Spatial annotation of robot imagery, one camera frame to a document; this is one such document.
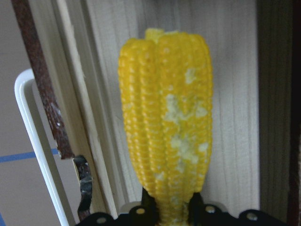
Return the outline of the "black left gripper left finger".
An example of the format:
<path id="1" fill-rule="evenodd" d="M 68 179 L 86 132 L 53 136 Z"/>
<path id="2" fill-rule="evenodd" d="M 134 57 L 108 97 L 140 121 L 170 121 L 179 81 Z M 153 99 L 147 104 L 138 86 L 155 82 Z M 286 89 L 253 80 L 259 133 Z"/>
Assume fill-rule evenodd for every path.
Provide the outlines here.
<path id="1" fill-rule="evenodd" d="M 159 222 L 156 202 L 148 192 L 142 190 L 141 204 L 121 213 L 116 219 L 104 212 L 93 213 L 80 221 L 79 226 L 155 226 Z"/>

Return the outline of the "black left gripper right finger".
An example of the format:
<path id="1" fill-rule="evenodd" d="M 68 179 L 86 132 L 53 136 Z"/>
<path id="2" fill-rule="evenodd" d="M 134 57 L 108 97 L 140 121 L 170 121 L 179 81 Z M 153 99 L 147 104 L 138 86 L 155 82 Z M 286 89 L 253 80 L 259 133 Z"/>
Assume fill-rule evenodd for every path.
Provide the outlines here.
<path id="1" fill-rule="evenodd" d="M 206 204 L 200 193 L 189 202 L 190 226 L 286 226 L 287 224 L 260 210 L 245 210 L 234 217 L 219 206 Z"/>

